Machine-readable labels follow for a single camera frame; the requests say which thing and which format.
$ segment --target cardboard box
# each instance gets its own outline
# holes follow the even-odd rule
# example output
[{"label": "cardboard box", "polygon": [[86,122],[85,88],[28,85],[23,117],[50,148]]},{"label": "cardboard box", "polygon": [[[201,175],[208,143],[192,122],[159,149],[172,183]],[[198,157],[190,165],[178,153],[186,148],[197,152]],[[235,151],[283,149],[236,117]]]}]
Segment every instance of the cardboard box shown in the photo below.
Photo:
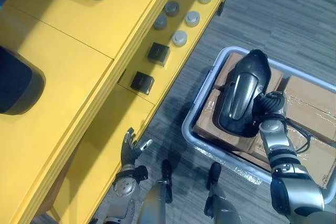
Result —
[{"label": "cardboard box", "polygon": [[[287,127],[287,130],[287,135],[291,139],[296,150],[306,143],[307,140],[305,137],[297,130],[292,127]],[[241,156],[266,170],[270,170],[262,139],[259,135],[251,147],[250,155],[253,158],[249,158],[248,155]],[[335,169],[336,148],[316,138],[312,138],[310,141],[310,148],[306,152],[298,154],[298,157],[302,165],[307,168],[315,183],[322,188],[326,188],[330,176]]]},{"label": "cardboard box", "polygon": [[[223,69],[220,71],[220,74],[216,79],[214,85],[215,88],[220,88],[225,84],[226,75],[234,68],[235,64],[241,60],[241,58],[242,56],[236,53],[233,53],[229,56]],[[282,73],[280,71],[276,69],[271,69],[271,71],[272,77],[268,85],[267,92],[276,90],[282,80]],[[219,94],[220,91],[217,89],[213,89],[211,91],[202,109],[202,112],[193,127],[193,131],[203,138],[223,148],[228,148],[232,151],[248,152],[254,142],[254,137],[247,138],[230,135],[224,131],[221,131],[213,123],[214,109]]]},{"label": "cardboard box", "polygon": [[336,141],[336,94],[298,77],[285,88],[286,116],[324,142]]},{"label": "cardboard box", "polygon": [[[223,68],[219,72],[219,75],[214,84],[214,89],[220,90],[224,86],[227,74],[235,67],[236,63],[239,62],[242,58],[243,58],[242,55],[236,53],[230,54]],[[267,93],[274,91],[278,88],[283,76],[281,71],[274,68],[271,68],[271,74],[272,74],[271,80],[269,81],[266,91]]]}]

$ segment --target yellow shelf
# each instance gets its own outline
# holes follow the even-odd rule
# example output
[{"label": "yellow shelf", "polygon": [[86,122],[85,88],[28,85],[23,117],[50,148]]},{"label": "yellow shelf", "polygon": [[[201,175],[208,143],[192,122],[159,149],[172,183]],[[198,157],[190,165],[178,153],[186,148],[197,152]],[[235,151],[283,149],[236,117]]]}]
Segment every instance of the yellow shelf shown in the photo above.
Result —
[{"label": "yellow shelf", "polygon": [[33,218],[166,1],[8,0],[0,10],[0,45],[47,80],[30,111],[0,115],[1,223]]},{"label": "yellow shelf", "polygon": [[[167,17],[167,26],[163,30],[155,30],[153,27],[151,28],[136,51],[135,56],[126,67],[126,71],[119,82],[123,87],[153,104],[158,104],[162,99],[162,95],[167,92],[175,76],[211,20],[212,15],[216,12],[220,2],[223,0],[212,0],[208,4],[202,4],[198,0],[170,1],[177,1],[179,3],[180,12],[175,17]],[[196,10],[200,13],[199,24],[195,27],[189,27],[184,21],[186,13],[191,10]],[[172,42],[172,36],[177,30],[183,30],[187,34],[187,42],[183,47],[177,47]],[[148,52],[153,42],[158,42],[169,46],[170,48],[170,54],[164,67],[153,64],[147,59]],[[148,95],[130,88],[137,71],[154,77],[154,84]]]},{"label": "yellow shelf", "polygon": [[[149,31],[127,66],[120,84],[114,87],[80,142],[50,211],[60,223],[87,223],[90,220],[120,168],[121,141],[126,130],[132,126],[137,139],[144,132],[223,0],[212,0],[206,5],[200,4],[198,0],[177,1],[181,5],[180,14],[168,18],[169,27],[163,31]],[[183,18],[188,10],[197,10],[201,15],[201,21],[196,27],[190,28],[184,24]],[[188,34],[188,42],[181,48],[170,42],[176,29],[182,29]],[[147,61],[146,54],[154,39],[171,47],[165,67]],[[154,86],[149,96],[129,88],[136,70],[154,77]]]},{"label": "yellow shelf", "polygon": [[46,78],[29,111],[0,114],[0,223],[29,223],[77,144],[66,134],[73,133],[80,112],[87,112],[113,60],[10,6],[0,11],[0,31],[0,45],[18,52]]},{"label": "yellow shelf", "polygon": [[61,223],[87,223],[119,170],[121,142],[132,125],[139,134],[153,105],[116,85],[83,136],[51,209]]},{"label": "yellow shelf", "polygon": [[166,0],[8,0],[112,59],[142,40]]}]

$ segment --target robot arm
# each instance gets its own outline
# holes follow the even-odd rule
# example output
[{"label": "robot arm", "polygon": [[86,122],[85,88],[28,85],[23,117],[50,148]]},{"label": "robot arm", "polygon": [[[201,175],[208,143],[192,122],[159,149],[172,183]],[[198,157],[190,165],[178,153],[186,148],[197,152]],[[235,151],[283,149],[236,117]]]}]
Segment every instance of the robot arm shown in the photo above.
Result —
[{"label": "robot arm", "polygon": [[121,170],[112,183],[113,196],[104,224],[130,224],[133,220],[135,201],[140,192],[139,183],[148,178],[145,166],[135,167],[135,160],[153,142],[148,140],[142,146],[133,141],[134,130],[129,128],[121,147]]},{"label": "robot arm", "polygon": [[310,223],[309,219],[317,213],[320,223],[329,223],[331,216],[323,212],[322,193],[307,169],[301,165],[287,137],[285,95],[273,91],[258,97],[257,102],[265,112],[259,130],[271,167],[273,208],[286,216],[291,224]]}]

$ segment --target black cable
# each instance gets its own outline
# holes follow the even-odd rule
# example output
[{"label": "black cable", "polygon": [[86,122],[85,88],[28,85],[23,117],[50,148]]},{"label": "black cable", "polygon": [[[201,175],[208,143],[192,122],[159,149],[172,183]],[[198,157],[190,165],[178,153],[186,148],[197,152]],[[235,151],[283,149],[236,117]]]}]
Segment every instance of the black cable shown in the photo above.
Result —
[{"label": "black cable", "polygon": [[293,122],[291,119],[287,118],[286,123],[296,129],[302,136],[307,139],[307,142],[303,144],[300,148],[296,149],[297,154],[306,152],[310,147],[311,138],[314,137],[309,131],[306,131],[304,128],[300,127],[298,124]]}]

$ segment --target black shoe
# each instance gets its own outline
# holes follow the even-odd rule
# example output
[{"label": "black shoe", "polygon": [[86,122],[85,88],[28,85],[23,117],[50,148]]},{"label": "black shoe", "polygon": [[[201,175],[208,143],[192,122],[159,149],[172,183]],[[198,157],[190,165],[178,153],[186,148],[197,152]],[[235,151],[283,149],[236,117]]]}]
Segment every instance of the black shoe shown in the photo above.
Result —
[{"label": "black shoe", "polygon": [[209,170],[208,181],[206,183],[206,189],[210,190],[211,183],[218,182],[221,171],[222,171],[222,166],[220,163],[214,162],[211,165],[211,168]]},{"label": "black shoe", "polygon": [[168,159],[165,159],[161,165],[162,178],[167,178],[169,180],[169,185],[166,185],[166,203],[171,203],[173,201],[172,193],[172,166]]}]

